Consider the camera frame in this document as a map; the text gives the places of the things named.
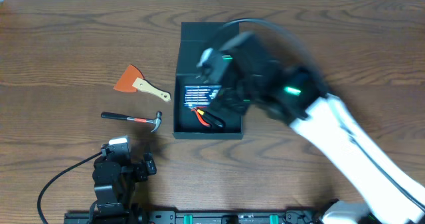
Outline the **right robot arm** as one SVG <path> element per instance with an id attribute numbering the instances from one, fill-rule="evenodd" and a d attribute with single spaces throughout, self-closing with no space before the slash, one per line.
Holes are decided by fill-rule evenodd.
<path id="1" fill-rule="evenodd" d="M 368 136 L 308 66 L 284 67 L 251 32 L 205 49 L 197 68 L 221 89 L 211 106 L 245 114 L 253 104 L 318 148 L 381 223 L 423 223 L 424 187 Z"/>

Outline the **small claw hammer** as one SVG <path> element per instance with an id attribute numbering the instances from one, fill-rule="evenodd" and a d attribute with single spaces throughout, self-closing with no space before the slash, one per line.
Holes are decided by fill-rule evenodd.
<path id="1" fill-rule="evenodd" d="M 154 119 L 147 119 L 147 118 L 136 118 L 133 116 L 127 116 L 124 114 L 116 114 L 112 112 L 102 112 L 101 117 L 105 119 L 111 119 L 111 120 L 122 120 L 122 121 L 132 121 L 132 122 L 139 122 L 144 124 L 152 124 L 154 125 L 151 133 L 154 133 L 158 130 L 162 123 L 162 112 L 158 111 L 156 112 Z"/>

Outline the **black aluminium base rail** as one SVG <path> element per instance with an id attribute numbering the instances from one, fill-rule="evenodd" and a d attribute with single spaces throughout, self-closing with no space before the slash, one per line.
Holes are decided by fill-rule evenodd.
<path id="1" fill-rule="evenodd" d="M 99 213 L 67 213 L 65 224 L 118 223 L 118 224 L 323 224 L 312 211 L 220 213 L 152 211 L 139 215 L 102 217 Z"/>

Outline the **black open gift box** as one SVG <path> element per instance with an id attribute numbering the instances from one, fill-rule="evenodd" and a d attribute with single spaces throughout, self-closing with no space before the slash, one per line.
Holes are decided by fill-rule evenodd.
<path id="1" fill-rule="evenodd" d="M 215 31 L 220 22 L 183 22 L 181 23 L 181 41 L 177 68 L 175 73 L 175 99 L 173 109 L 173 136 L 188 140 L 241 140 L 243 138 L 243 117 L 226 111 L 213 110 L 210 105 L 199 106 L 224 122 L 224 128 L 203 126 L 192 108 L 184 106 L 185 86 L 217 85 L 204 84 L 196 68 L 204 51 L 204 44 Z"/>

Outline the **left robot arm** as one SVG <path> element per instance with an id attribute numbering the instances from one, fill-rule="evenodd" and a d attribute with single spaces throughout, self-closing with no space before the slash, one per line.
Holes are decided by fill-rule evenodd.
<path id="1" fill-rule="evenodd" d="M 128 216 L 135 185 L 156 173 L 148 147 L 141 160 L 132 162 L 129 144 L 104 144 L 92 174 L 100 217 Z"/>

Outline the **blue screwdriver set case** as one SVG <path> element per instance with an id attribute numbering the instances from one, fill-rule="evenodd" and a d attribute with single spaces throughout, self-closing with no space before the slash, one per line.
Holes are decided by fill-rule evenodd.
<path id="1" fill-rule="evenodd" d="M 208 106 L 216 97 L 220 89 L 220 85 L 185 86 L 184 106 L 188 108 Z"/>

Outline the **black yellow screwdriver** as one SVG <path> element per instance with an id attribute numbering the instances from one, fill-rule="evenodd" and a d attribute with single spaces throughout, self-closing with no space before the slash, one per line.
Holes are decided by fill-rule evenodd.
<path id="1" fill-rule="evenodd" d="M 217 118 L 216 116 L 212 115 L 211 113 L 202 110 L 197 109 L 197 114 L 200 115 L 200 117 L 211 127 L 217 127 L 217 128 L 224 128 L 224 122 Z"/>

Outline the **red handled pliers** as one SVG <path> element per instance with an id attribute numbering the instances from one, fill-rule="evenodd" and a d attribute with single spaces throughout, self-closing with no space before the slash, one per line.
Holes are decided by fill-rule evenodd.
<path id="1" fill-rule="evenodd" d="M 203 119 L 203 111 L 198 108 L 192 108 L 192 112 L 194 112 L 197 116 L 197 120 L 205 127 L 210 128 L 211 125 Z"/>

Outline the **orange scraper wooden handle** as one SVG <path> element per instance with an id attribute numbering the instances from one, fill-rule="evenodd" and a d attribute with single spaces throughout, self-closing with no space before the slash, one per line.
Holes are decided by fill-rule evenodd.
<path id="1" fill-rule="evenodd" d="M 128 65 L 120 79 L 116 82 L 114 90 L 126 93 L 145 92 L 162 99 L 164 102 L 171 101 L 170 93 L 160 90 L 150 84 L 144 78 L 142 72 L 132 64 Z"/>

